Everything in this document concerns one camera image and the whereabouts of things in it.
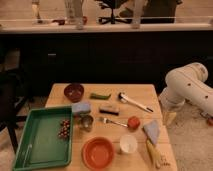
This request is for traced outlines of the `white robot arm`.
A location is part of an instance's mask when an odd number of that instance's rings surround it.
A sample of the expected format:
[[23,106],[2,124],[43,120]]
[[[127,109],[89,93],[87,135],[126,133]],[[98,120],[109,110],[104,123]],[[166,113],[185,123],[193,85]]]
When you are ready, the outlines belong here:
[[166,87],[159,95],[163,124],[169,125],[186,100],[198,106],[205,117],[213,119],[213,88],[205,84],[207,68],[198,62],[175,68],[166,74]]

